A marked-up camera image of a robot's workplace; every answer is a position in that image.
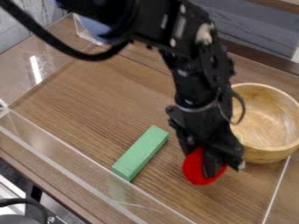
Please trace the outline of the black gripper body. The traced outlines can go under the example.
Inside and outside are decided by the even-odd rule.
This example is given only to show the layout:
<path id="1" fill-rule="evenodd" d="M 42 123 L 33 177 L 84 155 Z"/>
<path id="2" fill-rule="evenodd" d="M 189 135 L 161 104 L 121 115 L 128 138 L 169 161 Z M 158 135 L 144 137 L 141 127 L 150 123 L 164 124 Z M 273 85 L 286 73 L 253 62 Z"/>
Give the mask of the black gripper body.
<path id="1" fill-rule="evenodd" d="M 229 123 L 221 118 L 220 112 L 214 108 L 208 111 L 188 113 L 178 106 L 168 106 L 165 113 L 169 116 L 168 122 L 174 131 L 186 132 L 198 143 L 218 133 L 232 133 Z"/>

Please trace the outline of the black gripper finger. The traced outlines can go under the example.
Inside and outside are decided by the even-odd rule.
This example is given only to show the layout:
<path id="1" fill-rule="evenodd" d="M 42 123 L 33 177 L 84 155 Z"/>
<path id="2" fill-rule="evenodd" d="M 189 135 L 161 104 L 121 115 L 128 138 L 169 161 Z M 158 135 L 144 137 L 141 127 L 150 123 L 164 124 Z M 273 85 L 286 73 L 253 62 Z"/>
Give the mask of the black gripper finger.
<path id="1" fill-rule="evenodd" d="M 193 136 L 186 132 L 177 131 L 176 136 L 184 156 L 188 156 L 196 149 L 202 147 L 202 145 L 196 142 Z"/>
<path id="2" fill-rule="evenodd" d="M 202 173 L 206 179 L 214 178 L 222 169 L 228 167 L 226 158 L 221 153 L 205 150 L 202 152 Z"/>

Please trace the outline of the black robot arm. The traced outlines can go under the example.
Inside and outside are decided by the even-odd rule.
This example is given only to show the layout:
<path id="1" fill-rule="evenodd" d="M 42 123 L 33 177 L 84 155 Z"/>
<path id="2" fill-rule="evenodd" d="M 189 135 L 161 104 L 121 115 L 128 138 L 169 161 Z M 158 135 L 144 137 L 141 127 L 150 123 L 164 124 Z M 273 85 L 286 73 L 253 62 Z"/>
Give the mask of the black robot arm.
<path id="1" fill-rule="evenodd" d="M 78 15 L 101 42 L 117 51 L 128 41 L 157 49 L 172 72 L 174 104 L 165 109 L 185 155 L 182 172 L 210 181 L 238 170 L 244 150 L 232 134 L 233 61 L 206 11 L 188 0 L 53 0 Z"/>

